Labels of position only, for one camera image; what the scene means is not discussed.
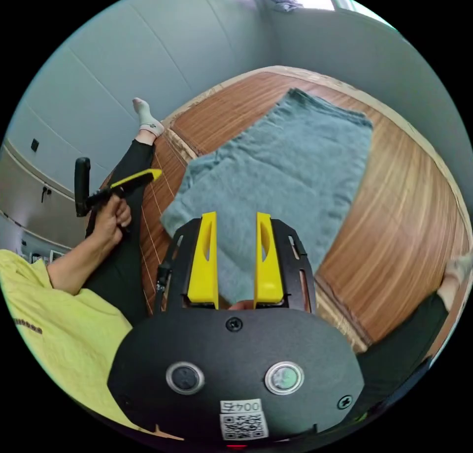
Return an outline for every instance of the wooden floor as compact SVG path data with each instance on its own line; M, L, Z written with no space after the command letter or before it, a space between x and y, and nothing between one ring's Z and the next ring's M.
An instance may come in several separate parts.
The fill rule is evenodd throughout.
M303 78L260 72L236 81L185 110L171 121L164 139L157 140L153 167L164 174L145 191L141 222L145 295L151 311L157 266L169 244L159 216L172 202L186 167L171 135L178 135L197 156L212 152L261 118L290 87L362 111L373 122L362 185L317 271L333 293L332 302L369 346L439 286L445 262L468 250L467 232L446 179L408 134L365 103ZM453 324L465 289L432 352Z

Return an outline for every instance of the hand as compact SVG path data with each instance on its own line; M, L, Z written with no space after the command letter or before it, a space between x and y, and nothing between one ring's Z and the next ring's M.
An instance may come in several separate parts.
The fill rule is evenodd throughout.
M100 243L104 250L111 251L123 238L118 226L124 228L131 222L132 214L126 200L112 195L107 205L97 212L91 236Z
M253 305L254 300L241 300L229 307L228 310L252 310Z

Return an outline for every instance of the gray towel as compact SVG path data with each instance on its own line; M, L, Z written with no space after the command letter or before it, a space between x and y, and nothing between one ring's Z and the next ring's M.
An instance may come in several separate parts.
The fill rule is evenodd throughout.
M361 183L372 124L363 113L290 89L262 119L191 162L161 217L175 231L217 212L219 292L253 298L256 213L294 228L315 273Z

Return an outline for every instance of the yellow t-shirt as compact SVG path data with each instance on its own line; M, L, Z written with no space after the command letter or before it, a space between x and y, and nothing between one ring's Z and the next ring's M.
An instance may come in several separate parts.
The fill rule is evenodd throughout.
M0 285L25 343L51 379L89 409L136 430L106 385L113 358L131 325L88 289L53 289L42 260L28 264L0 250Z

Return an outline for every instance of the screw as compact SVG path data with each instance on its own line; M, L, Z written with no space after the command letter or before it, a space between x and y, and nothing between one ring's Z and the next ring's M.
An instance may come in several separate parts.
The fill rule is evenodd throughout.
M239 331L243 327L243 322L238 317L232 317L225 324L228 331Z
M347 407L350 407L352 401L353 401L353 397L352 397L351 395L344 395L344 396L338 401L337 407L338 407L340 410L344 410L344 409L346 409Z

